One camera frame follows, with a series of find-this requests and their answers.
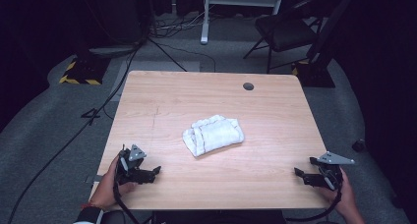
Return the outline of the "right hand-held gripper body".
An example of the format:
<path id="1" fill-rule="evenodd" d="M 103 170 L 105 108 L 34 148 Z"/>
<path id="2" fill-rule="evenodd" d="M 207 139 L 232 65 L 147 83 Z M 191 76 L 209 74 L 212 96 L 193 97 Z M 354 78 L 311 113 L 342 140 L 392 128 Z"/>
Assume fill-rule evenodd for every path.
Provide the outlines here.
<path id="1" fill-rule="evenodd" d="M 310 163 L 318 167 L 319 174 L 311 175 L 309 184 L 335 191 L 341 188 L 343 182 L 340 166 L 353 165 L 355 160 L 327 151 L 318 158 L 311 157 Z"/>

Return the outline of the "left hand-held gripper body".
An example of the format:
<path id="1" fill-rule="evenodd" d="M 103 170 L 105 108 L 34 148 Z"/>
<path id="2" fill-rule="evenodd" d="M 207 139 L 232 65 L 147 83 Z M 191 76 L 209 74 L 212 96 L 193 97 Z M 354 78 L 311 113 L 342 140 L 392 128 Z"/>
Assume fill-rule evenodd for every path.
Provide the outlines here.
<path id="1" fill-rule="evenodd" d="M 152 177 L 152 172 L 140 168 L 147 155 L 135 144 L 131 148 L 123 147 L 118 154 L 116 182 L 123 185 L 129 182 L 142 183 L 142 179 Z"/>

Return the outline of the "white towel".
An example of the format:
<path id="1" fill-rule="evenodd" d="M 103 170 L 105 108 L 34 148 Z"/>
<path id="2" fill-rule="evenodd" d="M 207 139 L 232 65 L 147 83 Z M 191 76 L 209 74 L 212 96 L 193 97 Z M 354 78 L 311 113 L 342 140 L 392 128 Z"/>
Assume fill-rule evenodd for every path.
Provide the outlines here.
<path id="1" fill-rule="evenodd" d="M 213 150 L 240 143 L 245 136 L 237 119 L 213 115 L 193 123 L 183 132 L 182 139 L 190 152 L 199 157 Z"/>

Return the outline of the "person's right hand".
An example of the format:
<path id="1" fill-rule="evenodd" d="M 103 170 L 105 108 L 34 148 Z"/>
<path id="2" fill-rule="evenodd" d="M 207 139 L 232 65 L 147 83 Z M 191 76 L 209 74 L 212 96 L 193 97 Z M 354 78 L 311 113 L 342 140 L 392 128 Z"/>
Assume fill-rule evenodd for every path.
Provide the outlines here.
<path id="1" fill-rule="evenodd" d="M 352 215 L 356 210 L 355 196 L 353 189 L 349 183 L 349 179 L 346 176 L 344 170 L 341 170 L 342 174 L 342 187 L 341 198 L 336 205 L 336 211 L 344 218 L 347 219 L 349 215 Z M 336 199 L 337 192 L 331 191 L 326 188 L 317 188 L 317 191 L 324 197 L 328 203 L 333 203 Z"/>

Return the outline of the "person's left hand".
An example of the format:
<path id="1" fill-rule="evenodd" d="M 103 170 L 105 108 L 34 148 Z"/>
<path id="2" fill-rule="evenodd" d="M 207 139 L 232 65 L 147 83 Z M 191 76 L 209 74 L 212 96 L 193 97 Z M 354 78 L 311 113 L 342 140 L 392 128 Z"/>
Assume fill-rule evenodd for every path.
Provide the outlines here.
<path id="1" fill-rule="evenodd" d="M 116 203 L 113 186 L 117 163 L 118 157 L 115 157 L 112 160 L 107 172 L 102 176 L 102 179 L 96 187 L 93 195 L 89 199 L 90 205 L 106 210 Z"/>

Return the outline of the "black slanted stand with base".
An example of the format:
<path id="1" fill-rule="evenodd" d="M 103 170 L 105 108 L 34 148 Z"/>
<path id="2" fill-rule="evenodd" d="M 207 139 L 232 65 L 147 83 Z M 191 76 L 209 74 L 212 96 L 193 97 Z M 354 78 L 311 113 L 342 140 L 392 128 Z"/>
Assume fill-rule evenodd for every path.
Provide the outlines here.
<path id="1" fill-rule="evenodd" d="M 352 0 L 341 0 L 335 7 L 318 40 L 310 47 L 308 61 L 298 61 L 291 66 L 292 74 L 303 87 L 333 88 L 335 84 L 328 72 L 328 64 L 337 48 L 337 25 Z"/>

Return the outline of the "striped-edged black stand base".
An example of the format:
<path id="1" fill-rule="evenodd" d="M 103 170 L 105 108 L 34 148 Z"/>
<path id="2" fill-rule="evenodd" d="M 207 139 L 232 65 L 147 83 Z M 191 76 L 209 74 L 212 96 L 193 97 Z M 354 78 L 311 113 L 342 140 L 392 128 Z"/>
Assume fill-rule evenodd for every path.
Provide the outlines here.
<path id="1" fill-rule="evenodd" d="M 109 58 L 93 58 L 82 60 L 74 58 L 59 80 L 60 84 L 92 84 L 103 83 L 104 75 L 110 63 Z"/>

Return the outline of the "black folding chair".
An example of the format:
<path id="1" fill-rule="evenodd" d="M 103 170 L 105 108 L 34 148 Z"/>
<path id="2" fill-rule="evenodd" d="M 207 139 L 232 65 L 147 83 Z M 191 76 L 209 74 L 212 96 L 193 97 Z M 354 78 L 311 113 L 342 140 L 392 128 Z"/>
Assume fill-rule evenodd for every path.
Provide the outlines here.
<path id="1" fill-rule="evenodd" d="M 331 1 L 303 0 L 276 15 L 256 19 L 255 28 L 261 38 L 244 55 L 244 59 L 253 51 L 266 48 L 267 73 L 283 67 L 283 64 L 277 67 L 271 64 L 272 53 L 313 44 L 319 38 Z"/>

